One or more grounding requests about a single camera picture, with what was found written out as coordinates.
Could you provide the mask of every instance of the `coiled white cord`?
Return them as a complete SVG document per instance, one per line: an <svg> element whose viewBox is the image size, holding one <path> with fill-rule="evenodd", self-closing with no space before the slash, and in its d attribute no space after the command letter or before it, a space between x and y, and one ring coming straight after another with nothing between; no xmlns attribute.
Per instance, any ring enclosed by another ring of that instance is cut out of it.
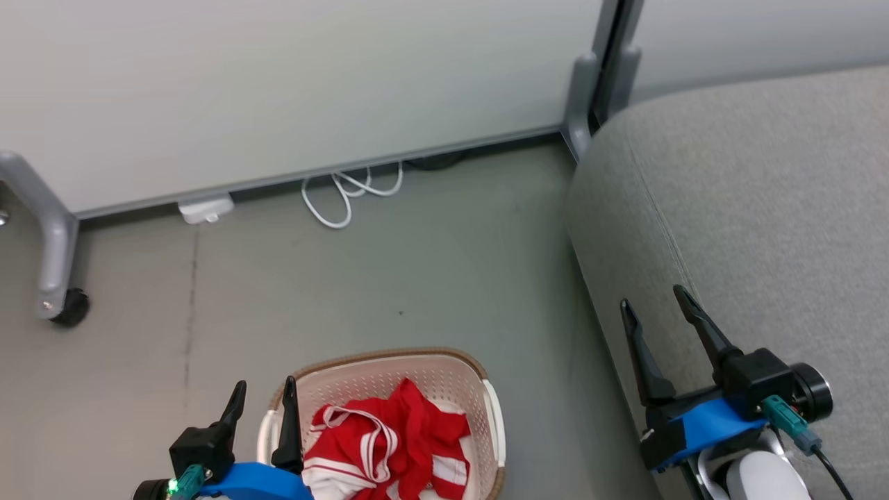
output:
<svg viewBox="0 0 889 500"><path fill-rule="evenodd" d="M346 204L346 218L343 219L342 222L330 222L327 219L325 219L317 211L315 206L312 205L312 202L308 200L308 194L306 194L306 188L308 186L308 182L311 181L311 179L304 179L302 181L302 187L301 187L300 191L302 192L302 199L303 199L303 201L306 202L306 206L308 207L308 210L323 225L325 225L328 228L331 228L333 230L341 230L341 229L345 228L346 226L348 226L350 222L352 222L352 204L348 201L349 198L360 198L360 197L364 196L366 193L371 193L371 194L376 195L378 197L390 197L390 196L396 194L401 189L401 182L404 179L404 168L402 166L402 162L400 162L400 161L398 162L398 178L395 181L395 186L393 186L392 189L390 189L390 190L384 191L384 190L377 190L375 188L372 188L371 187L371 181L372 181L371 167L368 166L365 168L365 170L367 172L367 175L364 178L364 182L356 181L351 176L346 175L345 173L342 173L342 172L331 173L331 177L333 178L333 184L336 185L336 189L337 189L337 191L340 192L340 197L342 198L343 203ZM344 180L344 181L358 187L358 189L354 190L354 191L346 190L345 188L342 187L341 180Z"/></svg>

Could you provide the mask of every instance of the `laundry basket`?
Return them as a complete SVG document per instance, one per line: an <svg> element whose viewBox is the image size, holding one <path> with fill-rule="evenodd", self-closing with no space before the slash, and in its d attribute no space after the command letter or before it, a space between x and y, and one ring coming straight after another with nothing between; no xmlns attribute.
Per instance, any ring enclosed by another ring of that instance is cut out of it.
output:
<svg viewBox="0 0 889 500"><path fill-rule="evenodd" d="M472 435L463 442L469 461L464 500L493 500L500 493L506 463L503 415L487 373L469 355L444 348L370 352L307 367L293 377L304 450L311 449L318 439L318 432L309 429L320 407L342 406L352 399L385 399L409 378L441 410L466 413ZM268 464L277 446L284 414L283 393L282 384L260 426L256 459L263 464Z"/></svg>

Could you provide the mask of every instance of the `red cloth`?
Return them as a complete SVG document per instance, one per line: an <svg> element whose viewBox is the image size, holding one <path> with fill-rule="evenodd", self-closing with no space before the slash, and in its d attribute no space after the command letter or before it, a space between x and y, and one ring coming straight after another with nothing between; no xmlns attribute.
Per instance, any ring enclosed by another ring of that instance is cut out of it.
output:
<svg viewBox="0 0 889 500"><path fill-rule="evenodd" d="M321 436L306 453L303 480L318 500L417 500L427 485L463 498L469 462L460 439L469 422L439 410L409 379L389 399L324 406L312 426Z"/></svg>

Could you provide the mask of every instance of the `concrete floor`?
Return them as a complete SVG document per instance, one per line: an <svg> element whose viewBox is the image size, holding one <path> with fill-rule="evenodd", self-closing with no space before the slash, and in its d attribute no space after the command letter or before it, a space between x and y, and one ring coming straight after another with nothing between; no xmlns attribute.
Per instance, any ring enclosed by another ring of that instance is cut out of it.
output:
<svg viewBox="0 0 889 500"><path fill-rule="evenodd" d="M655 498L562 223L559 141L408 172L328 230L298 191L212 225L175 215L86 230L93 309L60 331L32 315L41 249L15 202L0 230L4 498L128 498L168 477L166 449L249 385L236 456L254 458L275 388L307 364L445 345L487 368L506 418L507 499ZM383 179L380 185L391 180ZM332 188L312 192L334 217Z"/></svg>

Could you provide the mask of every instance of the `wall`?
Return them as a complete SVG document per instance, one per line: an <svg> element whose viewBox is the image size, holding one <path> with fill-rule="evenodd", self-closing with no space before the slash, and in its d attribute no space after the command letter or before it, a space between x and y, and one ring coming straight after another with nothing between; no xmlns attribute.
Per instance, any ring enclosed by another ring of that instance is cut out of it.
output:
<svg viewBox="0 0 889 500"><path fill-rule="evenodd" d="M74 212L560 123L590 0L4 0L0 148Z"/></svg>
<svg viewBox="0 0 889 500"><path fill-rule="evenodd" d="M647 0L631 100L695 86L889 63L885 0Z"/></svg>

